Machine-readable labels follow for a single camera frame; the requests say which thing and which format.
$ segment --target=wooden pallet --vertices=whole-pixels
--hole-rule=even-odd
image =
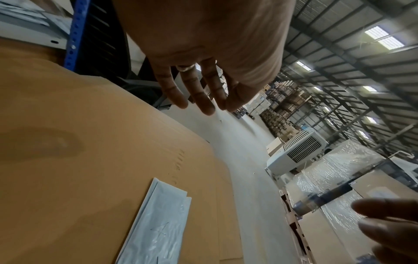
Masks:
[[[283,206],[286,210],[287,223],[289,224],[290,228],[292,229],[296,237],[295,246],[298,248],[298,252],[302,260],[302,263],[303,264],[305,263],[316,264],[314,256],[312,255],[312,252],[310,251],[308,242],[297,221],[297,215],[295,211],[293,211],[293,208],[290,206],[290,200],[289,200],[289,195],[287,194],[287,191],[280,190],[280,195],[281,195]]]

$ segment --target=air conditioner unit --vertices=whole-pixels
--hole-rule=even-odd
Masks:
[[[286,142],[267,161],[267,168],[273,177],[280,177],[318,155],[326,146],[327,141],[309,127]]]

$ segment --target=ring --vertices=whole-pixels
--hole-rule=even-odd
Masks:
[[[193,69],[194,67],[195,67],[194,64],[191,65],[191,66],[176,66],[176,68],[179,72],[185,72],[185,71]]]

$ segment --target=ceiling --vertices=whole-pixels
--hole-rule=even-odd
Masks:
[[[418,0],[297,0],[279,78],[312,95],[328,128],[353,123],[344,139],[373,148],[394,137],[386,156],[418,151],[417,14]],[[403,46],[381,44],[393,38]]]

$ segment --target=warehouse aisle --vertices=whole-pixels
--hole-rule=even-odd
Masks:
[[[241,120],[216,109],[210,117],[195,104],[185,110],[171,107],[163,113],[209,141],[228,165],[246,264],[298,264],[299,258],[279,191],[266,174],[266,145],[274,137],[247,115]]]

